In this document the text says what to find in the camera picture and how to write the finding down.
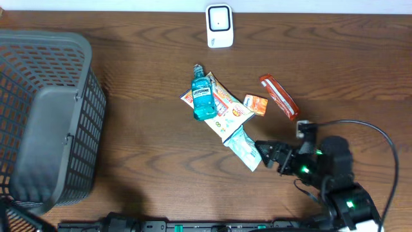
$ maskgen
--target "mouthwash bottle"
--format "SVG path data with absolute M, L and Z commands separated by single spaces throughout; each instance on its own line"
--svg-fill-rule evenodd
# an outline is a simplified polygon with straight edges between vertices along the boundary
M 214 103 L 211 80 L 205 77 L 203 68 L 199 64 L 194 66 L 193 73 L 193 116 L 199 121 L 214 118 L 217 116 L 218 111 Z

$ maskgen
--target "wood grain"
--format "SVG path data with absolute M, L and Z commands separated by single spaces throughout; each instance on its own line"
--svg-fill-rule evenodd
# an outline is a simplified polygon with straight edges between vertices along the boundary
M 300 119 L 361 119 L 386 130 L 400 150 L 400 183 L 386 231 L 412 227 L 412 16 L 235 14 L 235 43 L 209 49 L 205 16 L 190 13 L 5 12 L 1 28 L 82 34 L 108 106 L 97 179 L 83 202 L 44 218 L 96 220 L 110 211 L 169 220 L 272 220 L 319 208 L 262 164 L 255 172 L 224 147 L 178 96 L 202 63 L 236 97 L 269 97 L 258 77 L 272 73 L 295 99 Z M 245 125 L 253 139 L 297 143 L 294 124 L 270 100 Z M 380 212 L 393 158 L 377 133 L 322 129 L 351 142 L 356 180 Z

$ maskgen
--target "orange package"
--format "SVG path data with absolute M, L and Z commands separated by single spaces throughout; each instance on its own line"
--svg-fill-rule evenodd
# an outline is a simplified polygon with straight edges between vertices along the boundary
M 270 74 L 262 76 L 259 80 L 289 119 L 294 120 L 299 114 L 299 108 L 289 94 Z
M 243 105 L 255 112 L 256 115 L 264 116 L 266 113 L 266 106 L 268 105 L 268 99 L 246 94 Z

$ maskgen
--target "white wall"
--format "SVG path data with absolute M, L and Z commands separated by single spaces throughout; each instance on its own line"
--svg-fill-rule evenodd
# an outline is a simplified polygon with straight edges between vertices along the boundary
M 0 0 L 5 10 L 204 12 L 213 3 L 234 12 L 412 14 L 412 0 Z

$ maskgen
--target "snack wrapper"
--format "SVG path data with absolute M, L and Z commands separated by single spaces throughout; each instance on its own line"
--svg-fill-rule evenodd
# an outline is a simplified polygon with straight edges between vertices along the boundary
M 211 79 L 218 116 L 205 122 L 221 137 L 222 142 L 225 142 L 244 122 L 254 116 L 254 112 L 234 98 L 211 72 L 206 77 Z M 192 90 L 187 90 L 180 98 L 194 107 Z
M 299 108 L 289 94 L 270 74 L 262 76 L 259 80 L 289 119 L 294 120 L 299 115 Z
M 262 160 L 255 142 L 245 133 L 243 126 L 240 126 L 223 145 L 229 147 L 252 171 Z
M 265 116 L 268 99 L 246 94 L 243 105 L 255 112 L 256 115 Z

